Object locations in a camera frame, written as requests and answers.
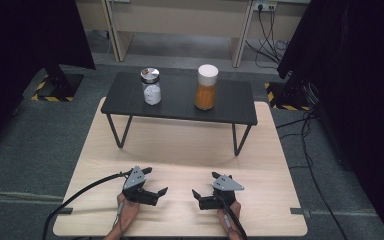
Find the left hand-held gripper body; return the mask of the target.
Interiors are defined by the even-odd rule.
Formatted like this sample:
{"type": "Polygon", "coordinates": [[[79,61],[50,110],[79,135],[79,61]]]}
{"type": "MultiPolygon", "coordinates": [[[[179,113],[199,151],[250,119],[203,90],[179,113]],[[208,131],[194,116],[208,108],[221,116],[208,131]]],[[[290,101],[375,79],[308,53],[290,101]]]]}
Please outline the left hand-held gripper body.
{"type": "Polygon", "coordinates": [[[142,173],[139,166],[135,166],[126,173],[127,179],[123,184],[122,193],[131,202],[156,206],[159,199],[157,193],[146,191],[143,188],[146,175],[142,173]]]}

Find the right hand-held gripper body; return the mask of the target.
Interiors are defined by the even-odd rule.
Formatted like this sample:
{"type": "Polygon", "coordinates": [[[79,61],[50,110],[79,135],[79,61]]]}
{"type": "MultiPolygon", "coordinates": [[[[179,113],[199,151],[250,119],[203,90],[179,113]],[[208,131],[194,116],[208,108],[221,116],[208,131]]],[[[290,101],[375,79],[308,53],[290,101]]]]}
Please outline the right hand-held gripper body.
{"type": "Polygon", "coordinates": [[[212,183],[211,196],[202,197],[198,201],[201,210],[229,208],[236,201],[235,192],[243,191],[244,187],[236,182],[231,175],[221,175],[212,183]]]}

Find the black shelf with metal legs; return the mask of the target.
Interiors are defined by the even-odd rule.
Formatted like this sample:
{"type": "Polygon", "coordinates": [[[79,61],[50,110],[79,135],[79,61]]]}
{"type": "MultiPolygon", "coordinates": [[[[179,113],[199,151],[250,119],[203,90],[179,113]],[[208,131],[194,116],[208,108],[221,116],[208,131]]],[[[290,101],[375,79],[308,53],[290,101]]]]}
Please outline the black shelf with metal legs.
{"type": "Polygon", "coordinates": [[[149,105],[144,98],[144,84],[137,73],[120,72],[104,100],[101,112],[112,122],[114,115],[125,115],[244,125],[258,124],[248,82],[221,80],[216,83],[215,105],[200,110],[194,105],[197,78],[195,76],[164,75],[160,80],[162,100],[149,105]]]}

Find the glass jar with silver lid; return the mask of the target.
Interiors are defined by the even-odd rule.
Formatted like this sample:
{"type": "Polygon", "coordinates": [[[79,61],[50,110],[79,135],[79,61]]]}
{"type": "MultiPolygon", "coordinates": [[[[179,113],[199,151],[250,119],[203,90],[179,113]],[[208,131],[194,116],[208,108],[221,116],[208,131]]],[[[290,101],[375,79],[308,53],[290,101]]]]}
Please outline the glass jar with silver lid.
{"type": "Polygon", "coordinates": [[[160,73],[156,68],[145,68],[141,71],[144,101],[153,106],[161,102],[160,73]]]}

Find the orange-filled jar with white lid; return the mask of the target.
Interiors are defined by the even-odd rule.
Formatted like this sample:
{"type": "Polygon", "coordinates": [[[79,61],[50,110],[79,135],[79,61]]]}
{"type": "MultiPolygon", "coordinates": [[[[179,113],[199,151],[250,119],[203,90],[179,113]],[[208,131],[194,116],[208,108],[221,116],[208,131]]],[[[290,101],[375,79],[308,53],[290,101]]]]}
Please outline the orange-filled jar with white lid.
{"type": "Polygon", "coordinates": [[[195,95],[195,106],[201,110],[209,110],[215,104],[218,68],[204,64],[198,68],[198,87],[195,95]]]}

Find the person's right hand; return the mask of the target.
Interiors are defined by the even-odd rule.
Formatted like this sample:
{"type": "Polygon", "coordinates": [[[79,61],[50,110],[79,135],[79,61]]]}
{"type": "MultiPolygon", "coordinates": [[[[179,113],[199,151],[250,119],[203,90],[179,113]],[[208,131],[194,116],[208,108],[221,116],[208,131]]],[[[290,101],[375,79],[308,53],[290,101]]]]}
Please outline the person's right hand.
{"type": "Polygon", "coordinates": [[[238,201],[235,201],[231,204],[230,210],[218,209],[217,216],[220,224],[223,228],[228,231],[229,229],[236,229],[237,225],[232,218],[232,214],[235,215],[236,218],[240,217],[241,204],[238,201]]]}

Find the person's left hand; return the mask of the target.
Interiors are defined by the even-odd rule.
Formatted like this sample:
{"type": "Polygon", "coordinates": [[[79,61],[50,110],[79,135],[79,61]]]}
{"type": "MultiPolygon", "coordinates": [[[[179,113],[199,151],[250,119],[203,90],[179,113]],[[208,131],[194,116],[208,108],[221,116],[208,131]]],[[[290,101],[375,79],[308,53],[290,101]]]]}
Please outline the person's left hand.
{"type": "Polygon", "coordinates": [[[117,196],[117,203],[119,208],[118,222],[122,228],[127,229],[136,219],[140,204],[127,200],[122,193],[117,196]]]}

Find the black stand with striped tape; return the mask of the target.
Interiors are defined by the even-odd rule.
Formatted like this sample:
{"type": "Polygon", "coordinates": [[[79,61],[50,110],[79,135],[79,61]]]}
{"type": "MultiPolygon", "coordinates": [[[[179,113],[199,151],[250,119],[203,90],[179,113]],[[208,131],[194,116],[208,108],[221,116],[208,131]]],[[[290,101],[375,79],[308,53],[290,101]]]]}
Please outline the black stand with striped tape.
{"type": "Polygon", "coordinates": [[[71,102],[83,80],[82,74],[66,74],[58,64],[45,67],[46,75],[35,90],[32,100],[71,102]]]}
{"type": "Polygon", "coordinates": [[[269,105],[276,109],[309,111],[310,104],[301,88],[290,88],[287,83],[264,84],[269,105]]]}

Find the beige wooden desk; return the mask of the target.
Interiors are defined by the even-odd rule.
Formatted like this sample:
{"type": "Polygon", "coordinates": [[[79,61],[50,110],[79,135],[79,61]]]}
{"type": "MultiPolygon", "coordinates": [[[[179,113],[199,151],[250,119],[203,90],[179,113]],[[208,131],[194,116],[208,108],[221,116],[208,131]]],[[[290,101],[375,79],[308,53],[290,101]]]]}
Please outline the beige wooden desk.
{"type": "Polygon", "coordinates": [[[258,21],[274,29],[274,38],[292,38],[311,0],[269,0],[274,12],[253,10],[256,0],[75,0],[83,27],[109,33],[117,62],[127,56],[136,33],[223,37],[231,62],[239,67],[245,41],[261,38],[258,21]]]}

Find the black curtain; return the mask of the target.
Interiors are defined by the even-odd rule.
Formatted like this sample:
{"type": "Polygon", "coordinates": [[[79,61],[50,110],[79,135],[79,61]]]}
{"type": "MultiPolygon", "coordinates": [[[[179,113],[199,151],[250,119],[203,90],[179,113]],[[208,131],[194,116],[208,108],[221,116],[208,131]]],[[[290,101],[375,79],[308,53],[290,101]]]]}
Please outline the black curtain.
{"type": "Polygon", "coordinates": [[[0,129],[52,64],[95,67],[75,0],[0,0],[0,129]]]}
{"type": "Polygon", "coordinates": [[[345,162],[384,224],[384,0],[310,0],[278,68],[318,91],[345,162]]]}

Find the white wall power outlet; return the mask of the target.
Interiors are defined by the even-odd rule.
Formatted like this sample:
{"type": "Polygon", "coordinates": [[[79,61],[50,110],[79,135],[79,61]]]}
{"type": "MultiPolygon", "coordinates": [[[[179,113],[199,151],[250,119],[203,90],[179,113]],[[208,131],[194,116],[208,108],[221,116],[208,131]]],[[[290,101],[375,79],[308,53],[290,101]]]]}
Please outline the white wall power outlet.
{"type": "Polygon", "coordinates": [[[253,3],[253,10],[257,12],[274,12],[276,10],[277,3],[269,0],[256,0],[253,3]]]}

